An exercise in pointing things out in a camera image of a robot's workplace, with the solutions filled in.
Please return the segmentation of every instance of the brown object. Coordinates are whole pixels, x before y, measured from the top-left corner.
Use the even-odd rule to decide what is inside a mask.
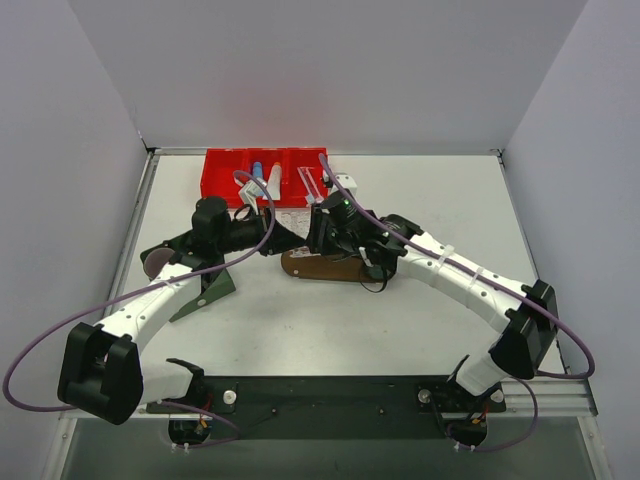
[[[341,260],[343,257],[340,255],[292,257],[292,254],[293,251],[289,251],[280,257],[282,269],[292,277],[340,282],[380,283],[380,280],[374,280],[366,273],[366,269],[363,268],[364,263],[359,257]]]

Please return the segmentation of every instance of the red toolbox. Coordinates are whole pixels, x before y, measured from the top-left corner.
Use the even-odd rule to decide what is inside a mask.
[[[326,148],[212,148],[207,156],[200,180],[202,197],[217,196],[227,201],[229,207],[242,206],[238,196],[240,186],[233,178],[235,170],[251,173],[254,162],[262,163],[264,179],[271,174],[276,162],[282,167],[280,182],[280,200],[278,207],[306,207],[307,189],[298,174],[298,167],[308,167],[320,193],[326,197],[328,189],[322,184],[322,165],[318,154],[327,154]],[[258,199],[258,205],[267,205],[267,201]]]

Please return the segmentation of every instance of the metal frame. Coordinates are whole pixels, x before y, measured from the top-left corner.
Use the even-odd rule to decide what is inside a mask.
[[[156,149],[150,152],[147,157],[147,164],[138,188],[136,203],[127,231],[125,244],[120,255],[116,274],[109,293],[109,298],[122,293],[125,278],[133,256],[134,245],[137,240],[138,233],[142,224],[144,211],[153,185],[153,179],[158,166],[158,161],[164,155],[203,155],[206,153],[205,148],[195,149]],[[501,171],[504,177],[504,165],[501,164]],[[504,177],[505,184],[509,191],[509,185]],[[529,255],[534,272],[537,269],[526,234],[522,229],[517,211],[516,218],[525,240],[527,253]],[[111,309],[105,310],[105,315],[110,313]],[[530,382],[533,390],[536,392],[540,407],[540,416],[543,417],[577,417],[584,441],[585,448],[591,460],[591,465],[597,479],[609,480],[612,478],[609,465],[604,452],[600,431],[598,429],[594,415],[597,414],[596,406],[591,395],[589,384],[586,381],[557,381],[552,379],[534,379]],[[503,382],[505,400],[507,403],[507,411],[500,413],[501,418],[508,417],[528,417],[532,414],[532,404],[528,392],[516,382]],[[69,452],[71,439],[75,429],[77,419],[93,418],[91,415],[82,411],[65,412],[60,416],[56,429],[54,441],[49,451],[49,456],[45,464],[42,478],[57,479],[60,478]],[[139,409],[132,415],[132,418],[159,419],[167,418],[172,420],[178,419],[194,419],[198,415],[187,413],[172,414],[148,414],[144,409]]]

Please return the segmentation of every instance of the wall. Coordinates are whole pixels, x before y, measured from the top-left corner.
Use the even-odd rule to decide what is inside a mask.
[[[540,274],[595,354],[598,423],[620,479],[640,469],[639,21],[637,0],[587,4],[505,159]]]
[[[0,371],[47,326],[105,298],[145,151],[64,0],[0,2]],[[63,334],[20,399],[56,405]],[[57,416],[0,400],[0,477],[39,478]]]
[[[148,145],[503,147],[586,0],[69,0]]]

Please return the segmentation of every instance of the table top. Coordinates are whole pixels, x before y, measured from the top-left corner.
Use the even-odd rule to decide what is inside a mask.
[[[191,228],[203,163],[204,155],[160,157],[125,292],[148,283],[141,251]],[[378,215],[398,213],[492,271],[535,280],[496,157],[340,155],[330,163],[356,179],[358,200]],[[446,375],[497,338],[462,305],[401,276],[373,294],[292,278],[279,256],[258,254],[229,272],[237,291],[165,325],[143,361],[178,357],[209,375]],[[541,368],[563,371],[555,344]]]

